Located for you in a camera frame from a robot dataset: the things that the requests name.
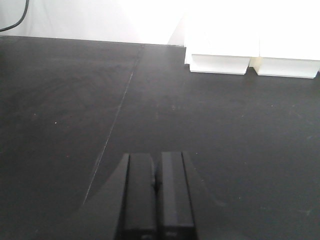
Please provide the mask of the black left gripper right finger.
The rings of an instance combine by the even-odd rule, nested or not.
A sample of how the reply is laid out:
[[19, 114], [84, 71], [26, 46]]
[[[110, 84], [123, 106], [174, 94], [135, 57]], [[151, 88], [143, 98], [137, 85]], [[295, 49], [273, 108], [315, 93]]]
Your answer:
[[156, 172], [161, 240], [195, 240], [196, 231], [181, 152], [162, 152]]

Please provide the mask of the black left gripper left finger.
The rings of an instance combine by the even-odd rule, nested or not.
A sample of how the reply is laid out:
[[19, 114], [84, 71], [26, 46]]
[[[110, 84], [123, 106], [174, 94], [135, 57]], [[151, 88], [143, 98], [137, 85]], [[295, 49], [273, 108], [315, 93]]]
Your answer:
[[130, 153], [117, 227], [117, 240], [156, 240], [154, 162], [148, 153]]

